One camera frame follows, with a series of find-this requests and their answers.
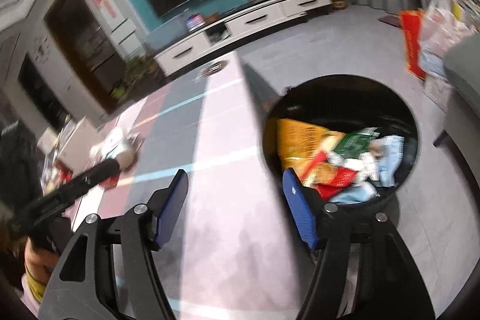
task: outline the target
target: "sofa leg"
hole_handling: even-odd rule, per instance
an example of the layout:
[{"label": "sofa leg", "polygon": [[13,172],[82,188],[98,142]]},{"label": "sofa leg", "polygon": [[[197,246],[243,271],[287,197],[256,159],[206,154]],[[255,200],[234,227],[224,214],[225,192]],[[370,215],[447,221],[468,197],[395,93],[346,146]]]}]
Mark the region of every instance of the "sofa leg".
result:
[{"label": "sofa leg", "polygon": [[437,137],[437,139],[433,142],[433,146],[435,148],[440,147],[440,145],[443,143],[443,141],[448,137],[447,131],[443,130],[442,133],[440,133],[440,136]]}]

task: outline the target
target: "circular logo on tablecloth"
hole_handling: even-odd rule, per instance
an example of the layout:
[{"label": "circular logo on tablecloth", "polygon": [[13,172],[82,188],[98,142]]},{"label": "circular logo on tablecloth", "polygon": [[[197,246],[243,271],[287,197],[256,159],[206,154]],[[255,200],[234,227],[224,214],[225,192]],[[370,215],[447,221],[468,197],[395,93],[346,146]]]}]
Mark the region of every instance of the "circular logo on tablecloth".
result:
[{"label": "circular logo on tablecloth", "polygon": [[203,71],[203,76],[212,76],[213,74],[217,74],[222,69],[224,69],[227,65],[229,65],[228,60],[221,60],[216,63],[213,63],[210,67]]}]

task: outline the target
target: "green wrapper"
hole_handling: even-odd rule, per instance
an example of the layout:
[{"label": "green wrapper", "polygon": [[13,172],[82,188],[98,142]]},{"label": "green wrapper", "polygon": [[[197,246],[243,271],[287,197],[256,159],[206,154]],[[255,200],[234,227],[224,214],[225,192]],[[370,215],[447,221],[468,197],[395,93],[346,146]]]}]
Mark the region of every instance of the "green wrapper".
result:
[{"label": "green wrapper", "polygon": [[368,146],[373,139],[379,135],[377,128],[365,128],[357,132],[347,134],[333,152],[343,159],[358,159],[361,153],[368,150]]}]

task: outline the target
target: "white tv cabinet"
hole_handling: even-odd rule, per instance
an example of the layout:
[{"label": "white tv cabinet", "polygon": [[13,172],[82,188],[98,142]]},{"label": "white tv cabinet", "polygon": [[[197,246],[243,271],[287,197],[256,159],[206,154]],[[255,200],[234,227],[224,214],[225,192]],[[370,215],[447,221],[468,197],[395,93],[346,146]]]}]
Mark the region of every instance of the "white tv cabinet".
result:
[{"label": "white tv cabinet", "polygon": [[[165,72],[171,75],[188,64],[198,60],[237,40],[272,26],[306,15],[307,10],[332,4],[331,0],[270,0],[241,10],[213,24],[193,32],[188,37],[169,46],[159,53],[155,60]],[[226,27],[229,34],[225,39],[212,43],[208,31]]]}]

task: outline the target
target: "round trash bin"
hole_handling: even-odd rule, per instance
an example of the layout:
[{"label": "round trash bin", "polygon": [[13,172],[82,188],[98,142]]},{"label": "round trash bin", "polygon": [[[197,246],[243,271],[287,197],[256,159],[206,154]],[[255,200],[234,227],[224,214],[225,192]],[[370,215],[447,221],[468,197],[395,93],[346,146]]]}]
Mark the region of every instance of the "round trash bin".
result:
[{"label": "round trash bin", "polygon": [[394,187],[377,187],[380,197],[368,202],[342,206],[347,210],[376,212],[394,196],[409,176],[418,152],[418,129],[413,114],[393,90],[375,80],[356,75],[328,75],[290,88],[270,111],[263,131],[265,161],[282,186],[282,166],[277,153],[277,121],[282,118],[350,133],[378,127],[379,138],[405,138],[402,162],[394,174]]}]

